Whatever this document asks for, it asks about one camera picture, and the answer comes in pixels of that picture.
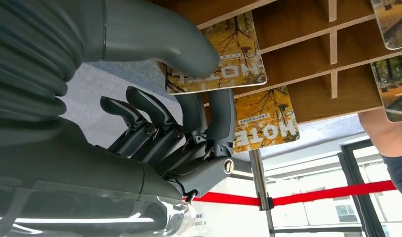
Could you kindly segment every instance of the gray robotic arm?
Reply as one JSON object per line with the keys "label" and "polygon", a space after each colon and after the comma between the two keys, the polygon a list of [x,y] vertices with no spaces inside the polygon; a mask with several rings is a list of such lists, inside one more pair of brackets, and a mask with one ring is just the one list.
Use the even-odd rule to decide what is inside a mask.
{"label": "gray robotic arm", "polygon": [[[33,190],[90,192],[98,197],[127,193],[180,200],[183,194],[202,195],[228,175],[204,186],[197,179],[217,167],[223,170],[224,161],[229,159],[234,127],[232,100],[226,111],[226,131],[211,132],[205,131],[204,125],[185,125],[188,122],[183,127],[169,120],[167,126],[151,124],[130,104],[105,99],[104,109],[129,124],[108,150],[88,144],[76,124],[59,117],[66,106],[57,97],[66,94],[66,82],[82,62],[146,59],[158,59],[195,77],[209,75],[218,63],[217,53],[194,25],[147,1],[0,0],[0,185],[14,186],[15,190],[11,193],[0,186],[0,236],[9,233],[17,217],[76,219],[78,215],[100,218],[123,213],[123,208],[104,209],[98,204],[91,207],[103,214],[85,215],[84,206],[71,208],[70,201],[81,198],[46,201],[48,195],[30,195]],[[231,98],[230,91],[226,98]],[[218,115],[213,116],[212,121],[218,121]],[[162,131],[153,133],[154,129]],[[181,153],[159,158],[159,151],[170,149],[159,144],[175,144],[181,136],[178,131],[194,139],[182,147]],[[123,158],[122,153],[141,160]],[[155,209],[153,218],[166,212]],[[147,228],[160,230],[167,223],[162,219]],[[80,230],[81,235],[96,236],[100,231],[86,234],[87,230]]]}

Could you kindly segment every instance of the window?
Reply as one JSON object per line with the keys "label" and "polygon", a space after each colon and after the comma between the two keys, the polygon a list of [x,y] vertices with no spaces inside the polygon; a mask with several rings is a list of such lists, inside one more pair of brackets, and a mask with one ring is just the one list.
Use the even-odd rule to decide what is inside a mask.
{"label": "window", "polygon": [[357,217],[351,205],[336,206],[336,212],[340,222],[356,222]]}
{"label": "window", "polygon": [[[252,180],[226,178],[211,192],[256,197]],[[269,237],[266,212],[257,206],[231,205],[194,201],[194,223],[180,237]]]}
{"label": "window", "polygon": [[[338,157],[328,157],[266,172],[268,193],[283,197],[346,186]],[[359,225],[354,202],[349,197],[323,199],[277,206],[271,211],[274,227]]]}
{"label": "window", "polygon": [[351,232],[351,233],[342,233],[342,232],[320,232],[320,233],[278,233],[275,234],[275,237],[364,237],[363,233],[359,232]]}
{"label": "window", "polygon": [[[377,149],[370,145],[353,150],[365,183],[390,180],[387,166]],[[402,195],[399,191],[370,194],[386,237],[402,236]]]}

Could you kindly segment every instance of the wooden shelf divider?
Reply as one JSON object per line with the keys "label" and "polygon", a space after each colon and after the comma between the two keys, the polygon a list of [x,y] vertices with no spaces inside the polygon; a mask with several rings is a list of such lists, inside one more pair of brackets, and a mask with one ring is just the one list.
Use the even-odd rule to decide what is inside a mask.
{"label": "wooden shelf divider", "polygon": [[338,97],[327,96],[321,78],[288,85],[298,123],[381,108],[381,100],[368,65],[339,72]]}
{"label": "wooden shelf divider", "polygon": [[338,72],[321,76],[321,78],[329,97],[331,99],[338,97]]}
{"label": "wooden shelf divider", "polygon": [[338,0],[319,0],[321,6],[326,12],[328,22],[336,21],[337,18],[337,2]]}
{"label": "wooden shelf divider", "polygon": [[368,0],[338,0],[333,22],[328,22],[327,13],[317,0],[278,0],[252,13],[261,53],[375,18]]}
{"label": "wooden shelf divider", "polygon": [[402,49],[388,50],[376,20],[338,31],[338,70],[345,70],[398,56]]}

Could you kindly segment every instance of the window frame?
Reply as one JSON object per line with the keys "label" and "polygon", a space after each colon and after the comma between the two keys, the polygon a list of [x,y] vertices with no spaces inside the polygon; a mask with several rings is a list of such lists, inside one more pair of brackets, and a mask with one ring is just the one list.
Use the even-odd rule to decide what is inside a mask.
{"label": "window frame", "polygon": [[[357,159],[353,150],[373,146],[368,140],[358,141],[351,144],[341,145],[341,151],[337,154],[342,170],[347,179],[348,185],[364,183],[361,176]],[[268,227],[270,237],[280,233],[319,233],[319,232],[341,232],[341,233],[361,233],[365,232],[367,237],[386,237],[381,222],[378,220],[377,213],[371,201],[370,195],[352,196],[355,210],[361,220],[362,226],[338,226],[338,227],[313,227],[310,228],[274,228],[271,211],[267,210]]]}

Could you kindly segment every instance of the autumn tree picture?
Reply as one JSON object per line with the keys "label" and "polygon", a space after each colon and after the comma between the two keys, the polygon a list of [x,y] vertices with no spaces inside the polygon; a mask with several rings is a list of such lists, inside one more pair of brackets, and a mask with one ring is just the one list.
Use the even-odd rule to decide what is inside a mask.
{"label": "autumn tree picture", "polygon": [[235,99],[234,153],[260,149],[300,138],[285,86]]}
{"label": "autumn tree picture", "polygon": [[387,118],[402,121],[402,55],[371,63]]}
{"label": "autumn tree picture", "polygon": [[266,83],[251,12],[210,26],[202,32],[220,56],[217,69],[209,77],[193,78],[167,67],[166,90],[169,94]]}

